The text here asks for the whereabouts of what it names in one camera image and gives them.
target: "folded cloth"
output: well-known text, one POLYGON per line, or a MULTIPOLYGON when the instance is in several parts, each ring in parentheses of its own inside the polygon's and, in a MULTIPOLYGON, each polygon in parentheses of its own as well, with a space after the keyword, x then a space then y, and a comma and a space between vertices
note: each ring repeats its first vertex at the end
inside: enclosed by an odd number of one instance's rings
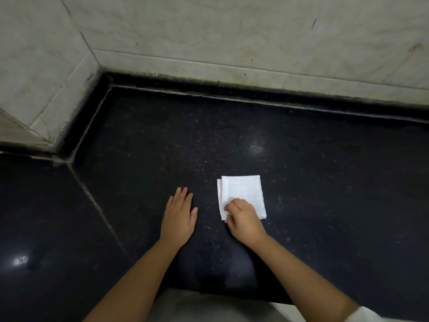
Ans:
POLYGON ((217 180, 217 198, 221 219, 226 220, 228 213, 224 207, 233 199, 244 199, 255 207, 259 219, 267 217, 259 175, 222 176, 217 180))

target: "wall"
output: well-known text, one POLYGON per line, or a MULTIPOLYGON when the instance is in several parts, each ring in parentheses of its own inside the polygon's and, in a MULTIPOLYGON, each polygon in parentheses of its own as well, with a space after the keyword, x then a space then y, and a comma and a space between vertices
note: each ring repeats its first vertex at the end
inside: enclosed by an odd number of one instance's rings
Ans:
POLYGON ((54 145, 97 61, 61 0, 0 0, 0 40, 0 141, 54 145))
POLYGON ((427 0, 64 0, 100 64, 429 105, 427 0))

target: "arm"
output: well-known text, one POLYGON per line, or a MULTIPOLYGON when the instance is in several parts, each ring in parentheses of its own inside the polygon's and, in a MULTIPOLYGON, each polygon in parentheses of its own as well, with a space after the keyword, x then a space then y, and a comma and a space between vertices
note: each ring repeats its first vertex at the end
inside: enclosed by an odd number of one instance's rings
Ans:
POLYGON ((267 235, 255 208, 234 199, 226 207, 228 227, 235 238, 253 250, 273 271, 308 322, 343 322, 359 308, 295 255, 267 235))
POLYGON ((177 189, 170 197, 157 243, 116 283, 84 322, 145 321, 168 266, 193 233, 197 208, 192 193, 177 189))

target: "person's left hand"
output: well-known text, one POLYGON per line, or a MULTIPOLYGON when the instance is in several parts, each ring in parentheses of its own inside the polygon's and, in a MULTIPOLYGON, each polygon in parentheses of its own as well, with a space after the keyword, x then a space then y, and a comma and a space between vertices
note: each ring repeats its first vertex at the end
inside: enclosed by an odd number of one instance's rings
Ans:
POLYGON ((198 208, 190 211, 193 194, 186 196, 187 188, 177 188, 170 197, 164 212, 160 240, 182 247, 190 238, 195 228, 198 208))

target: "white sleeve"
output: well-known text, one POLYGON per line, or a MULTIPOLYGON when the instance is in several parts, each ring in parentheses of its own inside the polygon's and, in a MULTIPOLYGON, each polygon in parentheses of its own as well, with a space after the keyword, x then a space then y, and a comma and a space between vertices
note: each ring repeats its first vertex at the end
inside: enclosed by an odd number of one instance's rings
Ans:
POLYGON ((366 307, 359 307, 345 322, 381 322, 386 321, 377 313, 374 313, 366 307))

